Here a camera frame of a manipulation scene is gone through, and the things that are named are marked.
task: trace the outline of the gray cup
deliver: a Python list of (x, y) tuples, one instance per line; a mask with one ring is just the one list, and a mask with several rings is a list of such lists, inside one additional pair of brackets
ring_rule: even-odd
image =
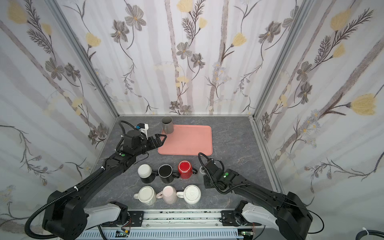
[(161, 119), (161, 124), (163, 124), (165, 134), (173, 133), (173, 122), (171, 117), (163, 117)]

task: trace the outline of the cable tie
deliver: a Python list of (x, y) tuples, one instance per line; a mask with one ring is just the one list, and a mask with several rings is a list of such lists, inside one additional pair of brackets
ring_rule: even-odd
[(368, 232), (368, 230), (365, 227), (363, 227), (362, 229), (367, 232), (367, 235), (369, 235), (369, 232)]

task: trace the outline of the floral wallpaper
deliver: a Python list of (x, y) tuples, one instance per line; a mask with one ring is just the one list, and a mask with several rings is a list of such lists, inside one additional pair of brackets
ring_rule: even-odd
[(25, 239), (47, 197), (92, 172), (114, 117), (44, 1), (0, 6), (0, 238)]
[(60, 1), (120, 114), (253, 114), (301, 1)]
[(283, 188), (325, 222), (311, 239), (382, 229), (383, 11), (316, 1), (257, 116)]

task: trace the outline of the tray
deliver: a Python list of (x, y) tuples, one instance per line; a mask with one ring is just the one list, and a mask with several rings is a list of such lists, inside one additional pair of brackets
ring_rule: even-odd
[(157, 151), (166, 155), (197, 156), (199, 152), (209, 156), (213, 152), (212, 128), (202, 125), (173, 125), (174, 131)]

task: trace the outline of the black mug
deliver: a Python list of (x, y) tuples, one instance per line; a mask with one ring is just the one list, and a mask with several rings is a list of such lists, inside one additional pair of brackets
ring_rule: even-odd
[(142, 164), (138, 169), (137, 173), (143, 183), (151, 183), (155, 180), (155, 177), (159, 174), (157, 171), (152, 171), (152, 168), (148, 164)]
[(173, 172), (173, 168), (169, 164), (164, 164), (159, 167), (158, 170), (161, 180), (165, 184), (169, 184), (173, 181), (174, 178), (179, 178), (180, 174), (178, 172)]

